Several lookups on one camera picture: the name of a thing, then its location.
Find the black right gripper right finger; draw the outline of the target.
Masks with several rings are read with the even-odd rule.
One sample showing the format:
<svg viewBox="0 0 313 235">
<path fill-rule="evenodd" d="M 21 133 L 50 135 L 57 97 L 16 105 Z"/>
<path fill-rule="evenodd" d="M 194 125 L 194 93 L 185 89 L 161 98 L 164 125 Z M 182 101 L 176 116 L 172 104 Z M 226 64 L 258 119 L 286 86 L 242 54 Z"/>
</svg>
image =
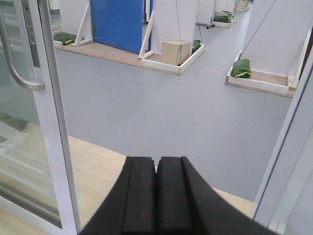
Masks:
<svg viewBox="0 0 313 235">
<path fill-rule="evenodd" d="M 156 234 L 272 235 L 219 196 L 187 157 L 162 157 L 156 174 Z"/>
</svg>

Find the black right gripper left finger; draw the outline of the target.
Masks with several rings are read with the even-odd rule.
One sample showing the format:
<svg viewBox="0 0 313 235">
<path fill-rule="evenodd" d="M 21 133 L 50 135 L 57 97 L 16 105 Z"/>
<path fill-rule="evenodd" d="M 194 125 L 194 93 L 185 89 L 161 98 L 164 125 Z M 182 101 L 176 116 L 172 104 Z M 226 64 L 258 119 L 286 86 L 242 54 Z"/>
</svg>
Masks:
<svg viewBox="0 0 313 235">
<path fill-rule="evenodd" d="M 154 186 L 152 158 L 127 157 L 114 186 L 81 234 L 155 234 Z"/>
</svg>

